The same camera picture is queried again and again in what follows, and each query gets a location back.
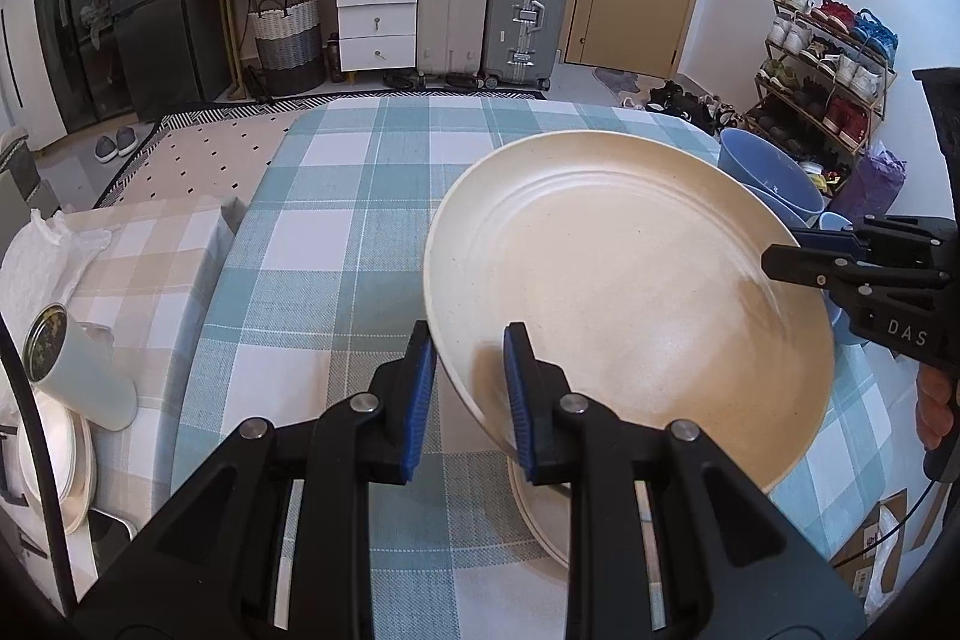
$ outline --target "beige plaid tablecloth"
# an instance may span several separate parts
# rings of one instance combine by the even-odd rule
[[[107,228],[106,250],[67,304],[109,326],[114,362],[133,378],[139,410],[122,432],[93,429],[93,504],[143,528],[170,496],[176,425],[200,326],[243,215],[237,199],[189,196],[67,215],[75,231]]]

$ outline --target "laundry basket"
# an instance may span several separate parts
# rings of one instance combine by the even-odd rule
[[[271,95],[309,91],[326,79],[317,0],[263,0],[250,13],[256,51]],[[264,9],[276,4],[278,9]]]

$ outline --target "purple bag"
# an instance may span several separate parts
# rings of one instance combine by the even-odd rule
[[[828,209],[853,223],[864,215],[882,218],[893,206],[904,182],[906,162],[899,160],[882,143],[873,143],[853,167],[850,179]]]

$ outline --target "white cup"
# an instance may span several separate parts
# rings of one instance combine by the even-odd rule
[[[119,432],[136,417],[136,387],[104,345],[94,341],[64,305],[46,306],[23,346],[23,366],[37,390],[84,418]]]

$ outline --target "power cord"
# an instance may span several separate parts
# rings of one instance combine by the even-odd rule
[[[889,540],[894,534],[896,534],[898,531],[900,531],[902,528],[904,528],[904,524],[905,524],[907,521],[910,520],[910,516],[914,514],[914,512],[916,511],[916,509],[918,509],[918,507],[919,507],[921,504],[923,504],[923,500],[926,499],[926,495],[928,495],[928,494],[930,493],[930,489],[933,488],[933,483],[934,483],[934,482],[936,482],[936,480],[930,480],[930,485],[928,485],[928,486],[926,487],[926,490],[923,492],[923,494],[920,494],[920,499],[918,499],[917,501],[915,501],[915,503],[914,503],[913,506],[911,507],[909,513],[906,514],[906,515],[904,515],[904,520],[902,520],[901,522],[899,522],[898,525],[895,525],[894,528],[892,528],[890,531],[888,531],[888,533],[886,533],[885,535],[883,535],[880,539],[875,540],[875,541],[872,542],[870,545],[867,545],[867,547],[864,548],[862,551],[859,551],[859,552],[857,552],[856,554],[853,554],[851,557],[845,558],[845,560],[843,560],[842,562],[839,562],[839,563],[837,563],[837,564],[834,564],[834,565],[833,565],[833,569],[834,569],[834,570],[838,570],[838,569],[840,569],[841,567],[843,567],[845,564],[850,564],[853,560],[856,560],[857,558],[862,557],[862,555],[864,555],[864,554],[869,554],[869,552],[872,551],[872,550],[874,550],[878,545],[880,545],[881,543],[885,542],[886,540]]]

